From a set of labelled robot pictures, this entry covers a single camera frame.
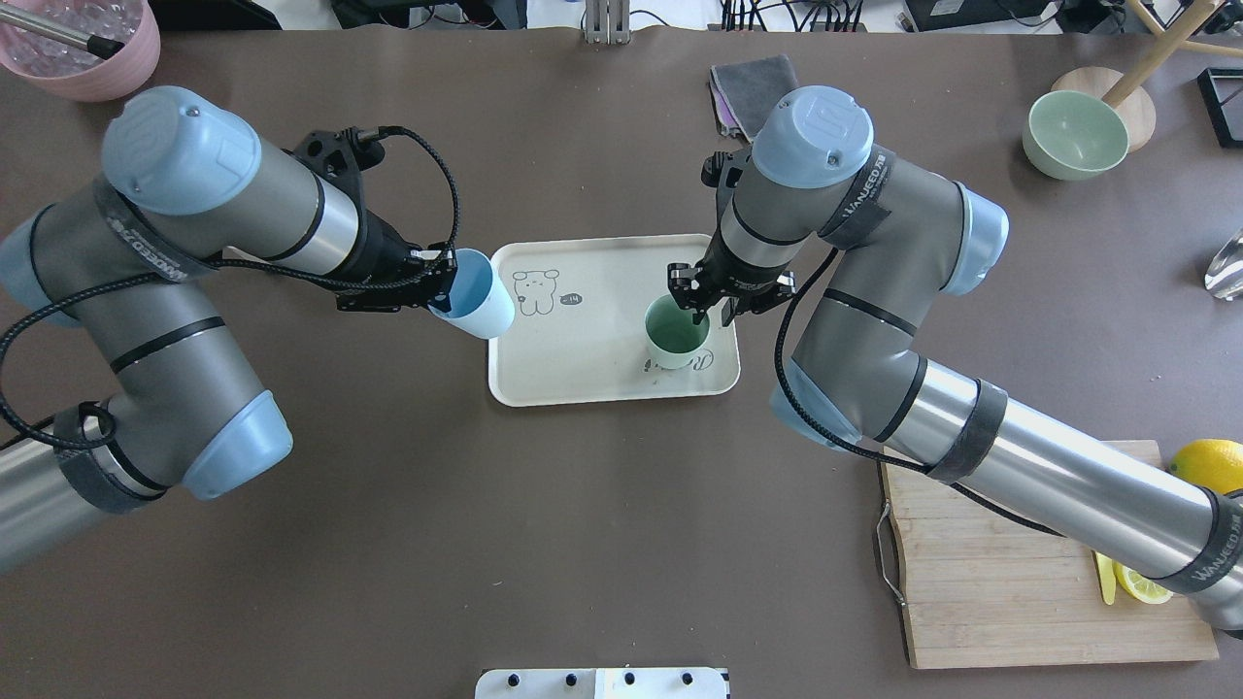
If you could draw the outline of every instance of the green cup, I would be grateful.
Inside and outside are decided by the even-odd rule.
[[[643,325],[648,332],[648,353],[663,369],[680,369],[691,363],[695,352],[707,341],[709,320],[695,325],[695,312],[679,308],[672,296],[653,301]]]
[[[1035,169],[1054,179],[1096,177],[1121,163],[1127,148],[1122,117],[1086,92],[1049,92],[1028,111],[1023,152]]]

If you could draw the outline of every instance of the dark brown tabletop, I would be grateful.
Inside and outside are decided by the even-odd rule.
[[[186,86],[291,148],[405,124],[452,168],[461,245],[711,231],[709,67],[788,53],[853,93],[878,141],[1001,203],[988,280],[933,307],[916,347],[1103,439],[1243,438],[1243,307],[1201,279],[1243,225],[1243,154],[1217,146],[1182,52],[1146,85],[1157,131],[1068,184],[1023,158],[1064,72],[1125,70],[1150,37],[720,35],[644,30],[199,34],[153,82]],[[0,75],[0,230],[98,169],[121,103]],[[394,144],[368,201],[444,239],[431,162]],[[809,244],[805,274],[827,252]],[[471,697],[484,669],[706,664],[736,697],[1236,697],[1243,644],[1197,664],[919,672],[875,563],[873,464],[769,413],[778,313],[738,325],[718,397],[506,408],[486,343],[424,311],[346,315],[311,285],[205,282],[273,391],[295,450],[213,502],[178,489],[0,578],[0,697]],[[0,321],[21,312],[5,299]],[[82,331],[39,327],[5,367],[27,418],[116,386]]]

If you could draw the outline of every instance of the bear drawing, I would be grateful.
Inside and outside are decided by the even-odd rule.
[[[513,292],[518,296],[518,310],[523,316],[546,316],[556,303],[557,270],[513,272]]]

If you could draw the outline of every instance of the gray cloth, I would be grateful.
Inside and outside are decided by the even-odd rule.
[[[711,76],[713,93],[721,97],[713,103],[717,104],[722,133],[732,124],[720,113],[721,101],[748,142],[759,133],[777,102],[798,87],[794,66],[784,53],[746,63],[712,66]]]

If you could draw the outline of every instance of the velcro strap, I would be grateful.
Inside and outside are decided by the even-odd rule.
[[[1201,488],[1213,507],[1213,525],[1208,530],[1208,541],[1192,558],[1187,567],[1167,575],[1155,577],[1154,582],[1180,595],[1191,595],[1212,587],[1222,580],[1238,563],[1239,551],[1243,551],[1243,506],[1229,498],[1214,493],[1207,488]]]
[[[892,150],[880,146],[871,147],[868,164],[855,173],[846,195],[820,229],[820,238],[828,239],[832,235],[834,248],[849,250],[876,230],[889,216],[889,209],[878,204],[876,199],[889,182],[894,158]]]
[[[87,404],[83,403],[57,413],[52,420],[52,434],[63,439],[83,439],[86,408]],[[57,449],[56,460],[65,480],[83,500],[112,515],[124,515],[164,495],[140,495],[129,490],[116,476],[101,469],[91,451]]]
[[[997,432],[1006,419],[1007,404],[1009,396],[1004,391],[977,378],[976,405],[967,415],[958,437],[950,445],[950,451],[932,466],[929,476],[950,484],[975,473],[997,439]]]
[[[180,284],[215,271],[214,267],[181,250],[144,221],[103,175],[94,178],[91,187],[94,194],[94,205],[108,230],[116,234],[117,239],[133,250],[158,275],[168,281]]]

